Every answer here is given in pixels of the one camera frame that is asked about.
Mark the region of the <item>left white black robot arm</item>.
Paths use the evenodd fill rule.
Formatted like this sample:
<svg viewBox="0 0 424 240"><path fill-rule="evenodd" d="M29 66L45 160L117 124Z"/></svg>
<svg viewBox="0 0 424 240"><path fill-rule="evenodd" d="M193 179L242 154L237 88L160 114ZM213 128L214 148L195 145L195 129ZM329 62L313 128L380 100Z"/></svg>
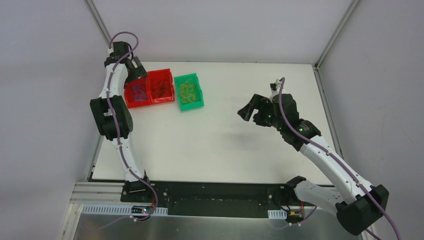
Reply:
<svg viewBox="0 0 424 240"><path fill-rule="evenodd" d="M90 109L99 131L116 150L125 180L123 194L133 194L140 202L152 198L153 189L145 168L137 162L133 150L133 118L125 101L124 89L129 83L147 75L133 48L125 41L111 43L104 61L106 78L97 98L90 100Z"/></svg>

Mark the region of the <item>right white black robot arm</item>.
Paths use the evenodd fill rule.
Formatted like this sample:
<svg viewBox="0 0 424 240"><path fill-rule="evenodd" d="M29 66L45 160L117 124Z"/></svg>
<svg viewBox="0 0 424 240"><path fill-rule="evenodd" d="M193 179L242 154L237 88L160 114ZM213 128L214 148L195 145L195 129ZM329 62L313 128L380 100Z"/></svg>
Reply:
<svg viewBox="0 0 424 240"><path fill-rule="evenodd" d="M330 180L335 191L318 186L304 177L288 181L284 200L290 205L300 201L311 203L336 216L340 225L350 234L358 236L383 217L389 199L389 191L382 185L374 185L335 153L318 128L300 118L297 103L291 94L280 98L268 98L254 94L251 100L238 110L244 120L262 127L273 127L283 140L300 152Z"/></svg>

